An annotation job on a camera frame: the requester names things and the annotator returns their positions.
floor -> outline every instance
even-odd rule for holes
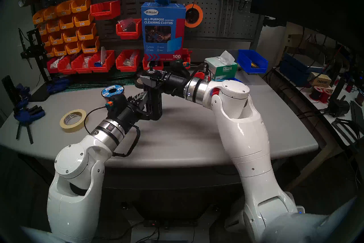
[[[299,166],[312,158],[309,154],[293,157],[276,171],[278,183],[284,186],[293,178]],[[0,185],[1,195],[13,211],[13,216],[22,226],[50,231],[47,220],[48,187],[36,173],[34,173],[17,154],[11,150],[0,148]],[[357,192],[359,182],[355,180],[355,172],[348,165],[344,155],[338,155],[323,163],[310,177],[295,187],[291,192],[297,205],[303,205],[306,212],[315,214],[330,214],[339,206],[347,202]],[[224,188],[226,194],[237,199],[236,188]],[[174,191],[175,196],[188,199],[190,192]],[[148,191],[133,191],[122,189],[104,189],[101,200],[100,217],[96,236],[115,237],[129,228],[129,223],[122,216],[121,209],[124,201],[130,199],[144,199]],[[246,233],[230,233],[224,229],[224,220],[229,214],[231,203],[216,203],[221,210],[220,218],[210,228],[210,242],[250,242]],[[130,241],[130,232],[122,242]],[[107,242],[94,239],[93,242]]]

cleaning cloth box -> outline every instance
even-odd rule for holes
[[[163,54],[182,54],[186,8],[170,0],[154,0],[142,5],[144,53],[151,60]]]

electrical tape roll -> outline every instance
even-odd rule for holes
[[[74,118],[74,117],[81,117],[81,119],[71,125],[68,125],[68,122]],[[72,110],[66,113],[61,120],[59,121],[59,125],[65,132],[76,132],[77,130],[80,130],[83,127],[83,122],[86,118],[86,112],[84,110],[78,109],[78,110]]]

red storage bin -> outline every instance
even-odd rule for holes
[[[51,64],[54,63],[55,60],[59,59],[59,57],[53,57],[47,62],[47,70],[49,73],[57,73],[57,68],[51,68]]]
[[[120,15],[120,1],[103,2],[90,6],[90,14],[96,20],[109,20]]]
[[[100,61],[101,51],[97,52],[88,61],[88,66],[93,72],[108,72],[111,67],[115,64],[115,54],[114,50],[106,51],[106,60],[102,67],[95,67],[94,63]]]
[[[85,54],[82,53],[77,58],[75,58],[73,62],[71,62],[71,67],[75,71],[77,71],[77,73],[91,73],[92,72],[92,70],[90,69],[90,64],[88,65],[89,67],[82,67],[84,59],[85,59]]]
[[[67,65],[70,63],[71,55],[65,56],[63,59],[61,59],[58,63],[58,72],[61,72],[63,74],[75,74],[76,71],[74,69],[67,69]]]
[[[116,24],[116,34],[120,36],[120,39],[132,40],[138,39],[140,37],[140,35],[142,34],[142,19],[134,19],[134,22],[136,25],[135,32],[124,32],[121,28],[120,23]]]
[[[148,67],[148,62],[149,62],[149,61],[147,61],[147,58],[146,58],[146,57],[144,57],[144,58],[143,58],[143,69],[144,69],[144,70],[148,70],[148,69],[149,69],[149,67]],[[155,61],[155,62],[159,63],[160,65],[159,65],[159,66],[155,66],[155,67],[153,67],[153,69],[155,69],[155,70],[163,70],[163,67],[164,67],[163,62],[162,62],[162,61],[160,61],[160,60],[157,60],[157,61]]]
[[[136,52],[136,56],[134,57],[134,66],[126,67],[123,65],[125,59],[130,59],[130,56],[133,52]],[[116,59],[116,68],[121,72],[135,72],[138,69],[140,61],[140,50],[123,50],[118,58]]]

cardboard box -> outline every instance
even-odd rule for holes
[[[205,62],[209,64],[212,75],[212,80],[224,80],[235,77],[236,70],[238,69],[237,63],[231,65],[224,65],[219,57],[205,58]]]
[[[310,73],[310,76],[308,77],[307,81],[310,81],[317,75],[319,75],[319,74],[316,72]],[[331,83],[331,78],[325,74],[321,74],[320,76],[316,77],[313,81],[310,82],[310,84],[312,86],[318,86],[318,87],[322,87],[322,88],[329,87],[330,83]]]
[[[144,53],[150,55],[150,60],[159,60],[163,54],[182,54],[185,17],[182,4],[142,5]]]

